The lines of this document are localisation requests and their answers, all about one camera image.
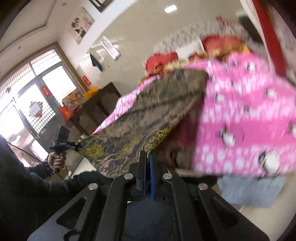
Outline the person's right forearm dark sleeve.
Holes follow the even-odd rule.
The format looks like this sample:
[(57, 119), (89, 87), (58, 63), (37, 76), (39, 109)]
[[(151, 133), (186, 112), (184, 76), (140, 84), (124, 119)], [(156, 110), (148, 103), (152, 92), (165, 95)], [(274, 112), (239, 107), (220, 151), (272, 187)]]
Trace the person's right forearm dark sleeve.
[(108, 178), (98, 171), (82, 172), (67, 181), (67, 190), (68, 193), (77, 194), (89, 184), (104, 185), (112, 183), (112, 181), (112, 178)]

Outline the person's left forearm dark sleeve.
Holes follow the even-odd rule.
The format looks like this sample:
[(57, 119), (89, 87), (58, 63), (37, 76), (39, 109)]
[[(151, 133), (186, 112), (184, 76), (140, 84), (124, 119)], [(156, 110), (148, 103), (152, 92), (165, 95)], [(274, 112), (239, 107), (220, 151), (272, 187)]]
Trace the person's left forearm dark sleeve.
[(41, 162), (34, 167), (27, 167), (30, 173), (37, 174), (43, 180), (51, 177), (54, 172), (47, 161)]

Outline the person's left hand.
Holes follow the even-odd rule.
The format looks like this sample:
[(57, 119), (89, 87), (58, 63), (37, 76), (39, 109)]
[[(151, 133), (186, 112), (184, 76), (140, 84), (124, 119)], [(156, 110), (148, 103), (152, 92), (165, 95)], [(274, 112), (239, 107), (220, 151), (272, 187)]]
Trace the person's left hand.
[(66, 152), (62, 152), (61, 154), (51, 152), (48, 156), (47, 162), (51, 169), (61, 170), (65, 168)]

